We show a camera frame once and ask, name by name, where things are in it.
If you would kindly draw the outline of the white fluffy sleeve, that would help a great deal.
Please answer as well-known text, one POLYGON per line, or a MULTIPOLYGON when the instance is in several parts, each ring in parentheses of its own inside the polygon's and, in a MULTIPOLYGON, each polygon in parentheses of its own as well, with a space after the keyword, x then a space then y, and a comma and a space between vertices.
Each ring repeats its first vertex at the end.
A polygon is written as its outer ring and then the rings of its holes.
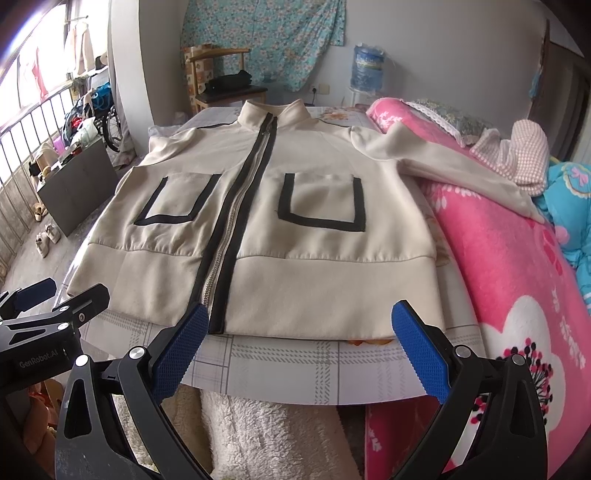
POLYGON ((213 479, 359 479, 338 410, 181 385, 162 408, 213 479))

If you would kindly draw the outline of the dark grey cabinet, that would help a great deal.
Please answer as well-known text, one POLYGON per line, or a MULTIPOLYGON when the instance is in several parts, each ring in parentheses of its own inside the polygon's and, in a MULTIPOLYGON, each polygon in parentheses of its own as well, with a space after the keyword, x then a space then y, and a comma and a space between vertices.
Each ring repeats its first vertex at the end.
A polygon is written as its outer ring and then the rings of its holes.
POLYGON ((113 196, 117 183, 117 173, 98 139, 54 170, 37 193, 57 227, 69 236, 113 196))

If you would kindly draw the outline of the metal balcony railing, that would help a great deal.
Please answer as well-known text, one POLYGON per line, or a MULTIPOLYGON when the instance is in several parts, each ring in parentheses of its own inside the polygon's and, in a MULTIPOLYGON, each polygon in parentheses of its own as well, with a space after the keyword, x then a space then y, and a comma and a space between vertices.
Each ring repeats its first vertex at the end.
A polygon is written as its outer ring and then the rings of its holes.
POLYGON ((6 275, 35 223, 36 187, 29 163, 43 145, 55 146, 73 106, 71 84, 22 110, 1 128, 1 274, 6 275))

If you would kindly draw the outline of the green lace-edged pillow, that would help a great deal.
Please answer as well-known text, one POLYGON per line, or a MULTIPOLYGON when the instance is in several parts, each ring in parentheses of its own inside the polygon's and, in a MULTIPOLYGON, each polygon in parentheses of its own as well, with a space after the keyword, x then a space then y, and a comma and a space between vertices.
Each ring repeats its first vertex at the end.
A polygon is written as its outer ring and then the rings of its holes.
POLYGON ((490 122, 434 100, 404 100, 404 103, 436 123, 451 135, 461 147, 476 144, 483 132, 493 127, 490 122))

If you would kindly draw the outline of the pink floral blanket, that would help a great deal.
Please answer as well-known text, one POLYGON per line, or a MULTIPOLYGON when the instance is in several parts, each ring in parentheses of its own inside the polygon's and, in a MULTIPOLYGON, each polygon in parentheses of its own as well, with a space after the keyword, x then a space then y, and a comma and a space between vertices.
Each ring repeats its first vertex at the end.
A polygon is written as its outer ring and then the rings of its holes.
MULTIPOLYGON (((387 132, 402 122, 421 138, 478 161, 403 101, 367 113, 387 132)), ((553 479, 590 479, 590 317, 554 227, 520 217, 476 193, 425 181, 422 191, 459 265, 486 352, 517 349, 528 362, 549 432, 553 479)), ((368 407, 366 479, 388 479, 435 412, 427 397, 368 407)))

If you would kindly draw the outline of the pink checkered cloth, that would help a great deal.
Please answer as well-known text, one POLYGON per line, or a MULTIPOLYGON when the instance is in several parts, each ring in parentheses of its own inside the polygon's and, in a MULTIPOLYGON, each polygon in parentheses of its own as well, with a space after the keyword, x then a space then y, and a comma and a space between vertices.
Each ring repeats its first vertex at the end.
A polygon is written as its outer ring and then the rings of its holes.
POLYGON ((486 129, 470 153, 531 197, 540 196, 547 187, 549 144, 536 122, 516 121, 509 139, 503 139, 495 128, 486 129))

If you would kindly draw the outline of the teal floral wall cloth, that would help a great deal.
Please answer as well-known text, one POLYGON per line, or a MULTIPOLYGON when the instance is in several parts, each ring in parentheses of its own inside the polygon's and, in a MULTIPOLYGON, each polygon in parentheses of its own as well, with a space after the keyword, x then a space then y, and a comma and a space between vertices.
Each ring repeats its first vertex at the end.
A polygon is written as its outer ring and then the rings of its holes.
POLYGON ((254 83, 297 92, 345 33, 345 1, 190 1, 180 45, 249 48, 245 70, 254 83))

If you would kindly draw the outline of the teal cartoon blanket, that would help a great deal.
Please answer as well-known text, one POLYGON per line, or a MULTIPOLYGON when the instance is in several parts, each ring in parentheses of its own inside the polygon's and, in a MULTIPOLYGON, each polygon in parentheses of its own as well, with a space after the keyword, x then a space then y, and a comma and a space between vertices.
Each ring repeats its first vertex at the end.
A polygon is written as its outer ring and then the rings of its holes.
POLYGON ((543 193, 534 198, 553 225, 560 249, 575 271, 583 301, 590 311, 590 167, 574 162, 552 164, 543 193))

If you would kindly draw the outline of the white water dispenser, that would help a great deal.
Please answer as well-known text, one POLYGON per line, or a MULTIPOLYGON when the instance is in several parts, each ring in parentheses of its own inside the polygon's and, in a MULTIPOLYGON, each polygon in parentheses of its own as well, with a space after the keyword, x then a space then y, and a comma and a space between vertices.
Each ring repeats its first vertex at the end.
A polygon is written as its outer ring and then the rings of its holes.
POLYGON ((381 98, 380 93, 363 92, 349 88, 349 106, 356 109, 368 110, 376 100, 381 98))

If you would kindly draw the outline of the blue water bottle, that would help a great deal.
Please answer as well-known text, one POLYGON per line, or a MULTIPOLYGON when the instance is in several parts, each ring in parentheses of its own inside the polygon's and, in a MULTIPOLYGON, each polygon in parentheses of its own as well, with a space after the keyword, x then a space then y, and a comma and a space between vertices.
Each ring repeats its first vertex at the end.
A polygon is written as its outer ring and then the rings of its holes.
POLYGON ((360 43, 353 50, 349 86, 360 93, 375 94, 383 86, 386 53, 381 48, 360 43))

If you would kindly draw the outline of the black clothes on chair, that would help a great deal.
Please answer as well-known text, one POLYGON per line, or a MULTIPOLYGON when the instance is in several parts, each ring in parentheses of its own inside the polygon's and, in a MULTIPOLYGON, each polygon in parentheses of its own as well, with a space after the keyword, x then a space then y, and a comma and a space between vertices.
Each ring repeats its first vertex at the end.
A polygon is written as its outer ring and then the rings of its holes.
POLYGON ((206 94, 229 93, 249 88, 250 85, 252 85, 252 75, 242 69, 235 74, 212 78, 205 84, 204 92, 206 94))

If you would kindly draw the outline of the cream jacket with black trim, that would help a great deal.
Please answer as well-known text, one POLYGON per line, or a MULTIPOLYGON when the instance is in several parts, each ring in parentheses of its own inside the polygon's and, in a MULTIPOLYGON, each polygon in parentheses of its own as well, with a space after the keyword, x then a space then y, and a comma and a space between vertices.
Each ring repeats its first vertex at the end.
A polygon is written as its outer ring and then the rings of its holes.
POLYGON ((513 182, 404 125, 338 126, 300 101, 152 137, 94 225, 69 287, 163 327, 193 304, 212 334, 384 340, 394 304, 445 324, 436 243, 409 177, 476 192, 532 220, 513 182))

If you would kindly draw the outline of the wooden chair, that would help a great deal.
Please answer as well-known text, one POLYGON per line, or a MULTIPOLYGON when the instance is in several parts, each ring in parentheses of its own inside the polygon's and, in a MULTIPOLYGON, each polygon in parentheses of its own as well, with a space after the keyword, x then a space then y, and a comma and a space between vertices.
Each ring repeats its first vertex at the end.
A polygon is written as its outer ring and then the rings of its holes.
POLYGON ((184 47, 185 80, 193 114, 209 107, 257 98, 266 102, 266 87, 252 84, 252 75, 245 70, 249 48, 217 48, 212 44, 184 47), (215 73, 215 61, 238 56, 238 72, 228 75, 215 73))

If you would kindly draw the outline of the floral plaid bed sheet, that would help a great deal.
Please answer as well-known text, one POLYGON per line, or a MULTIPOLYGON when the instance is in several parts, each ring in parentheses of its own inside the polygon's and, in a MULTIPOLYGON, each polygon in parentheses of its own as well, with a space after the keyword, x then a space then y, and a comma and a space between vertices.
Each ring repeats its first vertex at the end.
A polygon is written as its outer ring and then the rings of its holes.
MULTIPOLYGON (((417 187, 407 182, 422 209, 431 234, 433 221, 417 187)), ((475 319, 458 275, 436 258, 445 324, 452 332, 480 344, 475 319)), ((83 337, 112 356, 148 343, 165 327, 126 316, 110 306, 90 321, 83 337)), ((294 404, 367 403, 416 395, 419 386, 403 387, 406 363, 393 336, 384 340, 304 340, 212 334, 208 330, 187 384, 229 395, 294 404)))

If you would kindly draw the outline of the beige shoe pair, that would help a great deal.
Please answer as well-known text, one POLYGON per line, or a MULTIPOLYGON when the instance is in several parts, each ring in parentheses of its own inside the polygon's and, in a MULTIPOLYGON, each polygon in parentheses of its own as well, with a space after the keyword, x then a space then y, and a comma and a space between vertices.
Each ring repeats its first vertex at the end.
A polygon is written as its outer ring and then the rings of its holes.
POLYGON ((42 258, 46 258, 51 245, 57 244, 61 239, 60 230, 52 223, 45 226, 44 230, 36 235, 35 247, 42 258))

